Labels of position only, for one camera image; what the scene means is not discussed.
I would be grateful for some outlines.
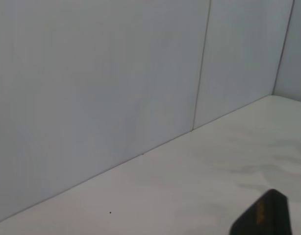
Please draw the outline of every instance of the black object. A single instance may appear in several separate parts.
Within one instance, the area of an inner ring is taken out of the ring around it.
[[[230,235],[291,234],[288,199],[275,189],[260,197],[230,229]]]

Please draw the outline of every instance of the white wall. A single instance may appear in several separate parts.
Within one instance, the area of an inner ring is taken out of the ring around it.
[[[191,130],[209,0],[0,0],[0,220]]]
[[[212,0],[195,127],[272,94],[292,0]]]
[[[295,0],[275,95],[301,101],[301,0]]]

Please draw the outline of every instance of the white countertop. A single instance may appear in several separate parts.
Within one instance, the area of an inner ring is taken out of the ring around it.
[[[289,197],[301,235],[301,102],[277,96],[1,222],[0,235],[225,235],[269,188]]]

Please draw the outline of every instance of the white surface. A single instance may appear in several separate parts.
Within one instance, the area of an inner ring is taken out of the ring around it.
[[[208,8],[0,0],[0,220],[191,130]]]
[[[292,0],[213,0],[195,127],[272,94]]]
[[[295,0],[275,94],[301,101],[301,0]]]
[[[289,197],[301,235],[301,102],[277,96],[0,223],[0,235],[225,235],[269,188]]]

